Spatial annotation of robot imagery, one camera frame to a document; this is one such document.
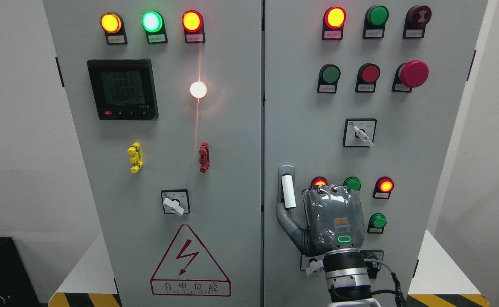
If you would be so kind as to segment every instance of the gray metal panel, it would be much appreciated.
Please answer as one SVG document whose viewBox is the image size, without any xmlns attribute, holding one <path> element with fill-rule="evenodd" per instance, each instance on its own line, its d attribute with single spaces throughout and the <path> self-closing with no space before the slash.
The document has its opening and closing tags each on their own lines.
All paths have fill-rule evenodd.
<svg viewBox="0 0 499 307">
<path fill-rule="evenodd" d="M 258 305 L 261 1 L 44 3 L 123 306 Z M 204 44 L 183 40 L 181 16 L 189 9 L 203 15 Z M 146 43 L 140 23 L 146 10 L 162 14 L 168 43 Z M 103 12 L 121 15 L 128 45 L 105 43 Z M 98 120 L 86 61 L 115 58 L 152 60 L 158 120 Z M 197 105 L 189 85 L 199 76 L 208 94 Z M 134 141 L 145 161 L 137 174 L 126 152 Z M 197 162 L 201 142 L 210 144 L 205 174 Z M 176 188 L 189 190 L 191 213 L 182 218 L 162 213 L 160 190 Z M 232 281 L 231 297 L 151 294 L 150 279 L 183 223 Z"/>
<path fill-rule="evenodd" d="M 363 40 L 364 15 L 385 5 L 390 18 L 383 39 Z M 424 39 L 403 40 L 406 12 L 417 4 L 432 9 Z M 296 168 L 295 190 L 321 175 L 330 183 L 349 176 L 361 179 L 361 204 L 367 218 L 383 213 L 383 235 L 367 235 L 363 249 L 383 249 L 384 261 L 397 271 L 407 293 L 429 210 L 439 181 L 486 0 L 427 2 L 415 0 L 267 0 L 265 3 L 265 306 L 325 306 L 330 302 L 323 272 L 306 277 L 299 256 L 276 221 L 277 169 Z M 343 6 L 347 22 L 342 41 L 322 41 L 323 14 Z M 397 67 L 422 60 L 429 79 L 412 93 L 392 93 Z M 381 70 L 376 93 L 355 93 L 362 64 Z M 318 72 L 324 64 L 341 69 L 337 94 L 318 94 Z M 374 148 L 343 148 L 345 119 L 376 118 Z M 390 200 L 372 192 L 382 176 L 394 180 Z M 294 217 L 306 224 L 302 196 Z M 393 288 L 384 268 L 373 290 Z M 379 295 L 384 307 L 392 295 Z"/>
</svg>

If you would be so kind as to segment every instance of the warning sign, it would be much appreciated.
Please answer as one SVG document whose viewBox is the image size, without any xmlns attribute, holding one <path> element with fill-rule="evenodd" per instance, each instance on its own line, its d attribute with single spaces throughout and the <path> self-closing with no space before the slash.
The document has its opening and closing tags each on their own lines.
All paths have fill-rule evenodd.
<svg viewBox="0 0 499 307">
<path fill-rule="evenodd" d="M 183 224 L 151 278 L 154 295 L 230 296 L 230 280 L 191 226 Z"/>
</svg>

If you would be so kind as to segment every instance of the green indicator light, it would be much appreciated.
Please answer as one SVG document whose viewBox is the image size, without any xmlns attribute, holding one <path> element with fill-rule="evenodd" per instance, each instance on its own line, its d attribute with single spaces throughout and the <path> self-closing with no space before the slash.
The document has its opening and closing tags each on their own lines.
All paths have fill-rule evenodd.
<svg viewBox="0 0 499 307">
<path fill-rule="evenodd" d="M 162 29 L 163 24 L 164 21 L 162 20 L 162 16 L 158 14 L 158 12 L 144 12 L 144 15 L 142 16 L 142 25 L 146 31 L 151 33 L 158 32 Z"/>
<path fill-rule="evenodd" d="M 340 243 L 348 243 L 351 241 L 351 237 L 349 235 L 340 235 L 338 240 Z"/>
<path fill-rule="evenodd" d="M 371 25 L 375 27 L 380 27 L 388 21 L 388 17 L 390 14 L 388 13 L 388 9 L 385 6 L 375 6 L 371 8 L 371 12 L 369 12 L 368 20 Z"/>
<path fill-rule="evenodd" d="M 384 214 L 374 214 L 371 217 L 371 225 L 375 229 L 383 229 L 384 226 L 386 226 L 386 217 L 384 216 Z"/>
<path fill-rule="evenodd" d="M 357 177 L 348 177 L 345 179 L 343 186 L 347 187 L 349 190 L 361 190 L 361 182 Z"/>
<path fill-rule="evenodd" d="M 322 78 L 327 83 L 335 83 L 341 77 L 341 72 L 335 66 L 329 66 L 323 70 Z"/>
</svg>

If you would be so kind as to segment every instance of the digital power meter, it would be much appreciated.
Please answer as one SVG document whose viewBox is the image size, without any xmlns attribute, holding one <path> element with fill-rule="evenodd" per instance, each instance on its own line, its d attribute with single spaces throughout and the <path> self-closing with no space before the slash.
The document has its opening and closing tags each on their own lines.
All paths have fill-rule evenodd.
<svg viewBox="0 0 499 307">
<path fill-rule="evenodd" d="M 158 117 L 150 59 L 89 60 L 87 66 L 99 119 Z"/>
</svg>

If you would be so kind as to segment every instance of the black and yellow hazard stripe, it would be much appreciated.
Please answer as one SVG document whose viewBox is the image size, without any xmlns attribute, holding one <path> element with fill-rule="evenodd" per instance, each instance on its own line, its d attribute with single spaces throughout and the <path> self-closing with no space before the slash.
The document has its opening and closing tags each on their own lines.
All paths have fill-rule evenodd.
<svg viewBox="0 0 499 307">
<path fill-rule="evenodd" d="M 409 295 L 409 307 L 490 307 L 482 295 Z"/>
<path fill-rule="evenodd" d="M 119 295 L 55 293 L 49 307 L 122 307 Z"/>
</svg>

